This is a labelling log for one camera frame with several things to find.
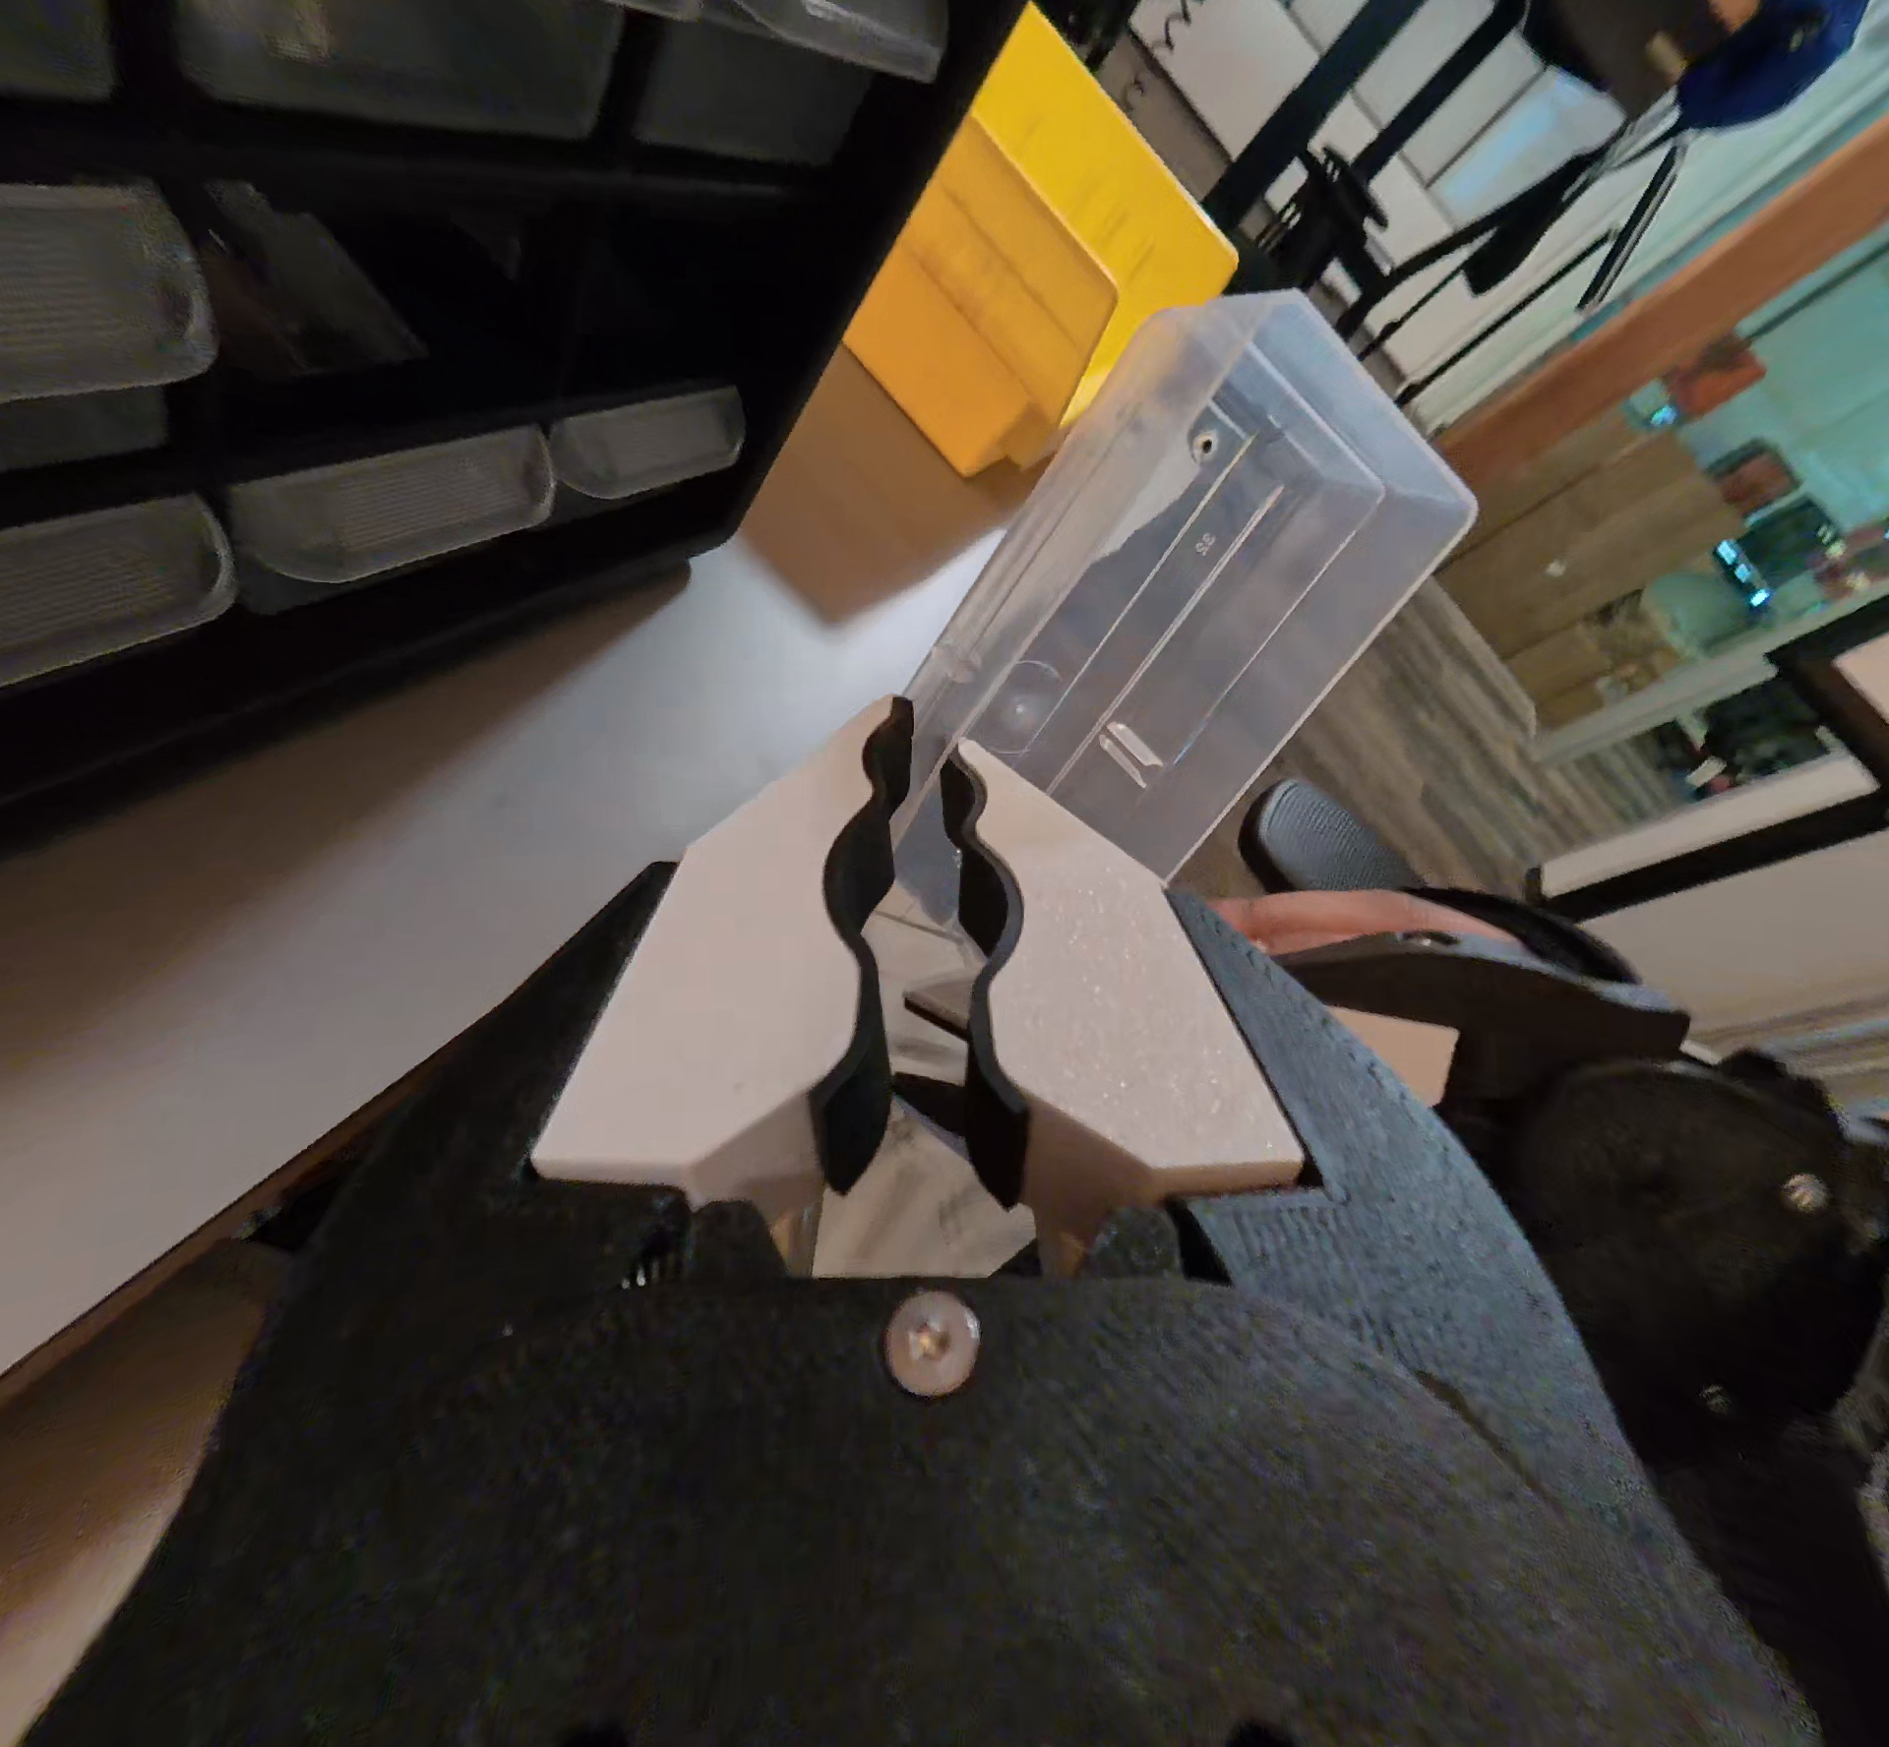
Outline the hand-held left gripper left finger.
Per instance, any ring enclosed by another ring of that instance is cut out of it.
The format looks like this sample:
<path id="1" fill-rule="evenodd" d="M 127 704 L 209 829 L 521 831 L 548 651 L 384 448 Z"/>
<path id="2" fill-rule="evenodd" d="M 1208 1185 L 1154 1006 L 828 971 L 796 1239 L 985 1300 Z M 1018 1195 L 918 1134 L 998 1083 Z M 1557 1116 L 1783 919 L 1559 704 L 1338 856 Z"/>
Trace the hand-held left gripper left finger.
<path id="1" fill-rule="evenodd" d="M 864 928 L 911 764 L 913 706 L 880 699 L 683 850 L 552 1097 L 540 1178 L 769 1225 L 863 1181 L 891 1121 Z"/>

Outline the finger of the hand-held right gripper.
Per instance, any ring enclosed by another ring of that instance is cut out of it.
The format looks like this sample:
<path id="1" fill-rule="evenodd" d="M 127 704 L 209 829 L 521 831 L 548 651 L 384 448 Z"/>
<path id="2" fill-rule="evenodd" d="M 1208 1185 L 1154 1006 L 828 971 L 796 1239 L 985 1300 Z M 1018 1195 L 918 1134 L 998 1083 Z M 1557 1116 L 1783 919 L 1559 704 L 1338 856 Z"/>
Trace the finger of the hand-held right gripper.
<path id="1" fill-rule="evenodd" d="M 1442 1110 L 1457 1029 L 1351 1009 L 1351 1032 L 1382 1058 L 1420 1107 Z"/>

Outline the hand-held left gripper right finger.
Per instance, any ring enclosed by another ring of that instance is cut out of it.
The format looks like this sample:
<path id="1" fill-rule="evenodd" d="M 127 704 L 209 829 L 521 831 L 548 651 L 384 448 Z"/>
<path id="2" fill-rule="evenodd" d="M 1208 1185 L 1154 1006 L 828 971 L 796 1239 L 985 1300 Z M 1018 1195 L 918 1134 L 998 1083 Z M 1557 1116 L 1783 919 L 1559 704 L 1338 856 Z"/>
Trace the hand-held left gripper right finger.
<path id="1" fill-rule="evenodd" d="M 965 1144 L 1047 1262 L 1127 1209 L 1293 1188 L 1305 1147 L 1168 887 L 975 743 L 938 792 L 978 957 Z"/>

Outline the clear plastic drawer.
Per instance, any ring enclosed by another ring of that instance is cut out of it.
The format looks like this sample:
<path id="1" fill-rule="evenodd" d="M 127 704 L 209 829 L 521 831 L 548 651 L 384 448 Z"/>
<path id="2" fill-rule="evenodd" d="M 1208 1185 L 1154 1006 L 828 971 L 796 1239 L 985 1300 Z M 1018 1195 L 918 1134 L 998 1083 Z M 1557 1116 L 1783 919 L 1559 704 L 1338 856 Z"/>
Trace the clear plastic drawer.
<path id="1" fill-rule="evenodd" d="M 1474 510 L 1305 292 L 1152 314 L 908 683 L 898 885 L 952 923 L 959 740 L 1175 879 Z"/>

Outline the yellow plastic bin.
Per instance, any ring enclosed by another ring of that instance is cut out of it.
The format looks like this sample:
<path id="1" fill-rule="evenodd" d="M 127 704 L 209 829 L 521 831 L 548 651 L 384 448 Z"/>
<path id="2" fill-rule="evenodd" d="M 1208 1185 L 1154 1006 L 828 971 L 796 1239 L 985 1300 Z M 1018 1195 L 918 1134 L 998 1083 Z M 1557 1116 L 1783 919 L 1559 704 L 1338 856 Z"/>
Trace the yellow plastic bin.
<path id="1" fill-rule="evenodd" d="M 845 348 L 974 479 L 1049 453 L 1152 314 L 1233 273 L 1226 234 L 1028 4 Z"/>

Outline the grey desk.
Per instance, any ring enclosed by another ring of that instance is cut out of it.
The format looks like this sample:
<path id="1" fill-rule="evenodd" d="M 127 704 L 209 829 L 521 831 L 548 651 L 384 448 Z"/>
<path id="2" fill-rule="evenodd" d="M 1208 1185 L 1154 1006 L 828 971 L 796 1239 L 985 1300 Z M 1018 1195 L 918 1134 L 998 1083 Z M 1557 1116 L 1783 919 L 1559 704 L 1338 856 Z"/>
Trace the grey desk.
<path id="1" fill-rule="evenodd" d="M 6 859 L 4 1367 L 901 689 L 1040 472 L 955 478 L 837 353 L 687 575 Z"/>

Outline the person's right hand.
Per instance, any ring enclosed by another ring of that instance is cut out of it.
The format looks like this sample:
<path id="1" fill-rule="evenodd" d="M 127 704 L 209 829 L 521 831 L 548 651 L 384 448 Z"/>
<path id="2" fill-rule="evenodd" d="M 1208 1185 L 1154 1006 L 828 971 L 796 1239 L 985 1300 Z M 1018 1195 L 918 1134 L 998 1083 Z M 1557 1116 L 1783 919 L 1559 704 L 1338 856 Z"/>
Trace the person's right hand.
<path id="1" fill-rule="evenodd" d="M 1435 937 L 1496 943 L 1508 953 L 1524 944 L 1501 928 L 1405 892 L 1287 892 L 1250 899 L 1216 899 L 1216 917 L 1267 957 L 1305 953 L 1379 937 Z"/>

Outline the black mesh office chair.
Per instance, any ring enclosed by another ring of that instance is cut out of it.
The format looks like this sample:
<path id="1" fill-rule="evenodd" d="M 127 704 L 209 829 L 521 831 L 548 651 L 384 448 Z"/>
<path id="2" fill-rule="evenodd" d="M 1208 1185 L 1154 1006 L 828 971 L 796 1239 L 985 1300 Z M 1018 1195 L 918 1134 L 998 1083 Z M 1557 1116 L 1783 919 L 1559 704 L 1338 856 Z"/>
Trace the black mesh office chair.
<path id="1" fill-rule="evenodd" d="M 1267 785 L 1245 808 L 1236 850 L 1267 894 L 1423 887 L 1405 856 L 1303 777 Z"/>

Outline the black frame table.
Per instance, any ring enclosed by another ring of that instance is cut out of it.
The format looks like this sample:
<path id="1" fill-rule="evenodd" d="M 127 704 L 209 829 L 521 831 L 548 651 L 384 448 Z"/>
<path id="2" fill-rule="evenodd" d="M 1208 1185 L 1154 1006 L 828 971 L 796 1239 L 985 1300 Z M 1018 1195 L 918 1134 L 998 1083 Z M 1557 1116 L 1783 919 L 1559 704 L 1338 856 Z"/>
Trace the black frame table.
<path id="1" fill-rule="evenodd" d="M 1457 42 L 1359 156 L 1315 146 L 1320 132 L 1355 82 L 1382 61 L 1430 0 L 1365 0 L 1308 78 L 1287 92 L 1257 137 L 1212 187 L 1206 212 L 1236 246 L 1229 296 L 1311 292 L 1330 266 L 1351 273 L 1354 303 L 1337 322 L 1351 337 L 1376 306 L 1415 276 L 1473 249 L 1520 218 L 1531 201 L 1501 201 L 1410 259 L 1382 266 L 1368 244 L 1388 225 L 1376 180 L 1460 92 L 1501 39 L 1524 22 L 1527 0 L 1496 0 L 1483 22 Z"/>

